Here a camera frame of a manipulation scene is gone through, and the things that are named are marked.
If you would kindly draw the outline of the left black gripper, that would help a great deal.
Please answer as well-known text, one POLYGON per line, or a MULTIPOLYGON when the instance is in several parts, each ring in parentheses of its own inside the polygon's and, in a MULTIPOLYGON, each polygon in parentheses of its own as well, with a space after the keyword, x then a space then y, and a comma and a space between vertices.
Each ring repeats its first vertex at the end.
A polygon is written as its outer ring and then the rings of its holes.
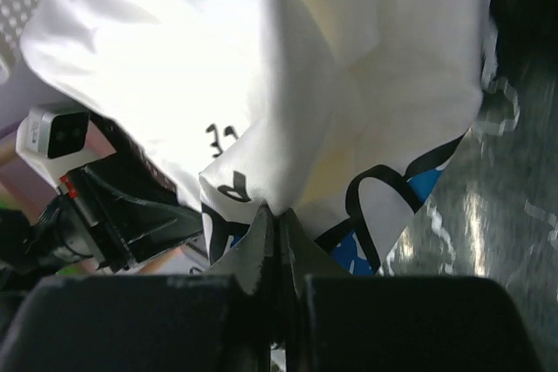
POLYGON ((201 236, 199 212, 112 120, 92 123, 114 153, 60 177, 38 222, 40 263, 51 269, 94 259, 117 273, 201 236))

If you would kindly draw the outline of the white t shirt blue print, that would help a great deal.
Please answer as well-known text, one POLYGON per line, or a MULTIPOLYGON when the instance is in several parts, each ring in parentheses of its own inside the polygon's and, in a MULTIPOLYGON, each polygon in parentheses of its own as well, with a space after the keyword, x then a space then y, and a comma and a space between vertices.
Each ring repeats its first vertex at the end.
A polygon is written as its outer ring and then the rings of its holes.
POLYGON ((480 4, 41 0, 20 49, 201 214, 211 260, 267 205, 373 274, 480 108, 480 4))

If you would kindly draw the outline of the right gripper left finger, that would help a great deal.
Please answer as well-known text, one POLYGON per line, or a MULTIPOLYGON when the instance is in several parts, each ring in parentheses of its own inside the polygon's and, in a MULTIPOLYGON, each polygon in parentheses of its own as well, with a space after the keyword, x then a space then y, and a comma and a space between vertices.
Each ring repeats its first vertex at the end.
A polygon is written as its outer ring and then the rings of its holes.
POLYGON ((1 294, 4 371, 267 371, 273 216, 244 237, 256 260, 197 275, 52 275, 1 294))

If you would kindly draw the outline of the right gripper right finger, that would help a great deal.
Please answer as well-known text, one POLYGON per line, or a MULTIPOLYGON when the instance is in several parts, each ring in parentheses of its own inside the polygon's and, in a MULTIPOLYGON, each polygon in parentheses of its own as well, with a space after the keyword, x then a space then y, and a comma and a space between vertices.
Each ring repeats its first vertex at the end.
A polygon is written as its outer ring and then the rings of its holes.
POLYGON ((511 297, 463 276, 348 274, 278 220, 289 371, 539 371, 511 297))

